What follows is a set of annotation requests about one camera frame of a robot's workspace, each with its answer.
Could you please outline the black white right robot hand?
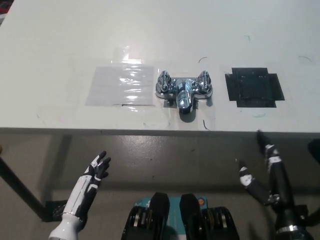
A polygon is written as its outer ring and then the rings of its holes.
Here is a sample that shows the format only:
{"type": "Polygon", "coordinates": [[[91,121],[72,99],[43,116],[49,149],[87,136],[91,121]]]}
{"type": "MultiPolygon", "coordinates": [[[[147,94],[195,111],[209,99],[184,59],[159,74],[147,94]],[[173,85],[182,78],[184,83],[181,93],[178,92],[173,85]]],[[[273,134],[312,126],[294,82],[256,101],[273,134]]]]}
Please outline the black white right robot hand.
{"type": "Polygon", "coordinates": [[[259,203],[271,206],[276,214],[275,230],[277,232],[305,229],[305,224],[297,212],[293,190],[278,149],[261,130],[256,132],[256,140],[264,156],[270,189],[250,173],[243,160],[237,159],[240,183],[259,203]]]}

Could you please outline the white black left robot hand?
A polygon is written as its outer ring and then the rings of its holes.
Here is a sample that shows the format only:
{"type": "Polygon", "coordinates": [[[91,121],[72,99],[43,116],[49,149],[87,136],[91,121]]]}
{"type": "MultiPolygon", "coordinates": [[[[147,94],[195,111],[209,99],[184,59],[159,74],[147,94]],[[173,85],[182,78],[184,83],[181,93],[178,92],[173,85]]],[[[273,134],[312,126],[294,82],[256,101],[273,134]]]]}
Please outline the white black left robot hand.
{"type": "Polygon", "coordinates": [[[106,178],[111,158],[105,151],[97,155],[78,178],[63,210],[63,214],[73,215],[84,221],[95,199],[102,179],[106,178]]]}

